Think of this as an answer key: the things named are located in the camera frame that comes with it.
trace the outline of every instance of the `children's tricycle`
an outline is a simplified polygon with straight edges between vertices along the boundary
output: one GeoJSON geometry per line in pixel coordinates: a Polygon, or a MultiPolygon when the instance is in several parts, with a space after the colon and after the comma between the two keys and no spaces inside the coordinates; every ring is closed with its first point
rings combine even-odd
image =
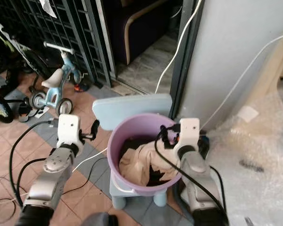
{"type": "Polygon", "coordinates": [[[47,94],[43,91],[35,92],[29,99],[30,105],[37,109],[42,109],[44,106],[53,107],[56,109],[57,115],[69,114],[72,112],[73,104],[70,99],[62,98],[64,83],[69,80],[70,73],[73,73],[76,84],[80,83],[82,79],[81,72],[72,64],[67,55],[67,52],[74,54],[75,51],[46,42],[44,42],[44,46],[59,49],[64,65],[42,82],[42,86],[49,88],[47,94]]]}

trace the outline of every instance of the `beige cloth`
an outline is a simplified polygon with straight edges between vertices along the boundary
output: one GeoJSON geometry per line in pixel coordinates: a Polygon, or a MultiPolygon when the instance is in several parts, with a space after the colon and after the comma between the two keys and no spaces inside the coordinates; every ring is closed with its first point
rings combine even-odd
{"type": "MultiPolygon", "coordinates": [[[[172,149],[165,149],[161,139],[157,141],[157,148],[164,157],[179,166],[179,159],[172,149]]],[[[165,173],[160,180],[171,180],[177,174],[177,171],[156,153],[154,141],[141,145],[136,150],[128,148],[119,162],[119,171],[128,181],[146,186],[150,179],[150,165],[154,171],[165,173]]]]}

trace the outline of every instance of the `plastic bucket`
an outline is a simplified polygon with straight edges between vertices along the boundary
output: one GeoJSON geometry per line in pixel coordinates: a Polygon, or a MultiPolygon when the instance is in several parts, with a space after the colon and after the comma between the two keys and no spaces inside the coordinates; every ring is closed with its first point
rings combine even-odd
{"type": "MultiPolygon", "coordinates": [[[[131,183],[122,177],[119,173],[118,164],[120,161],[120,151],[126,139],[132,137],[148,136],[153,137],[153,140],[160,132],[160,126],[166,127],[172,126],[175,122],[163,115],[154,113],[144,113],[135,115],[124,120],[120,123],[112,132],[108,142],[107,157],[108,163],[111,168],[111,176],[116,177],[116,181],[119,180],[123,184],[132,189],[132,192],[136,192],[143,196],[153,196],[157,192],[166,190],[168,187],[176,183],[181,174],[177,174],[172,180],[158,186],[139,186],[131,183]]],[[[175,134],[169,133],[169,139],[173,140],[175,134]]]]}

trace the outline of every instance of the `black metal grille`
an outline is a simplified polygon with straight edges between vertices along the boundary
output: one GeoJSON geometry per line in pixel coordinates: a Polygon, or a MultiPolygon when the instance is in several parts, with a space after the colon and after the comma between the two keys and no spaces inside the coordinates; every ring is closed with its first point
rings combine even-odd
{"type": "Polygon", "coordinates": [[[57,18],[52,18],[38,0],[0,0],[0,23],[19,29],[43,48],[44,41],[73,48],[72,60],[91,80],[111,85],[96,6],[89,0],[50,1],[57,18]]]}

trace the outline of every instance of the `white cord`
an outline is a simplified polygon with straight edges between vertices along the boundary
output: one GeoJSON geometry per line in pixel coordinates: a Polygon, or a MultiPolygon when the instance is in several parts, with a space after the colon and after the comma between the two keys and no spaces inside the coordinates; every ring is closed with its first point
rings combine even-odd
{"type": "Polygon", "coordinates": [[[99,154],[103,153],[103,152],[106,151],[106,150],[107,150],[107,148],[105,148],[105,149],[102,150],[101,152],[99,152],[99,153],[97,153],[97,154],[95,154],[95,155],[93,155],[93,156],[91,156],[91,157],[89,157],[89,158],[87,158],[87,159],[81,161],[81,162],[72,170],[72,172],[76,171],[76,169],[79,168],[80,165],[82,165],[84,162],[86,162],[86,161],[88,161],[88,160],[90,160],[90,159],[93,159],[94,157],[98,156],[99,154]]]}
{"type": "Polygon", "coordinates": [[[11,200],[8,200],[6,202],[0,202],[0,205],[1,204],[6,204],[6,203],[10,203],[10,202],[13,202],[14,200],[16,200],[17,198],[14,198],[14,199],[11,199],[11,200]]]}
{"type": "Polygon", "coordinates": [[[191,17],[189,18],[188,22],[186,23],[186,25],[185,25],[184,28],[183,28],[183,32],[181,33],[181,36],[180,36],[179,41],[178,41],[178,44],[177,44],[176,52],[175,52],[175,54],[174,54],[172,60],[169,62],[168,66],[164,69],[164,71],[163,71],[162,74],[160,75],[160,78],[159,78],[158,83],[157,83],[157,86],[156,86],[156,90],[155,90],[155,92],[154,92],[155,94],[156,94],[157,91],[158,91],[158,88],[159,88],[160,82],[161,82],[161,80],[162,80],[162,77],[165,75],[166,71],[169,69],[170,65],[173,63],[175,57],[176,57],[177,54],[178,54],[178,50],[179,50],[179,48],[180,48],[180,44],[181,44],[181,42],[182,42],[182,40],[183,40],[183,35],[184,35],[185,31],[187,30],[187,28],[188,28],[190,22],[192,21],[192,19],[193,19],[194,16],[196,15],[196,13],[197,13],[197,11],[198,11],[198,9],[199,9],[199,7],[200,7],[201,1],[202,1],[202,0],[198,0],[197,6],[196,6],[196,8],[195,8],[195,11],[193,12],[193,14],[191,15],[191,17]]]}
{"type": "Polygon", "coordinates": [[[215,116],[215,114],[220,110],[220,108],[224,105],[224,103],[227,101],[227,99],[230,97],[230,95],[232,94],[232,92],[236,89],[237,85],[239,84],[239,82],[241,81],[241,79],[244,77],[244,75],[246,74],[246,72],[249,70],[249,68],[253,65],[253,63],[256,61],[256,59],[259,57],[259,55],[272,43],[274,43],[275,41],[278,41],[279,39],[282,39],[283,35],[271,40],[269,43],[267,43],[255,56],[255,58],[251,61],[251,63],[247,66],[247,68],[244,70],[244,72],[242,73],[242,75],[239,77],[239,79],[236,81],[236,83],[234,84],[234,86],[231,88],[231,90],[229,91],[229,93],[226,95],[225,99],[222,101],[222,103],[219,105],[219,107],[214,111],[214,113],[208,118],[208,120],[202,125],[202,127],[200,129],[202,129],[203,127],[206,126],[206,124],[215,116]]]}
{"type": "Polygon", "coordinates": [[[173,19],[175,16],[177,16],[180,13],[182,8],[183,6],[180,6],[179,10],[173,16],[171,16],[170,19],[173,19]]]}

